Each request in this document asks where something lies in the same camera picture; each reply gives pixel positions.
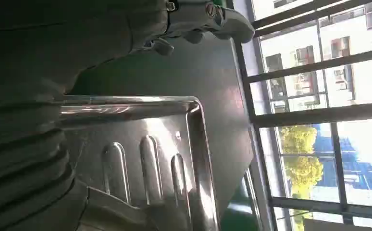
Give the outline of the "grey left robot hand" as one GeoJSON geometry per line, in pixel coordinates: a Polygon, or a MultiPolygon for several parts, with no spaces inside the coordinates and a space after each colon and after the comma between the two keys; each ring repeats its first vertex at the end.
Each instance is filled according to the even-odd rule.
{"type": "Polygon", "coordinates": [[[69,96],[83,72],[203,33],[249,42],[211,0],[0,0],[0,231],[216,230],[193,96],[69,96]]]}

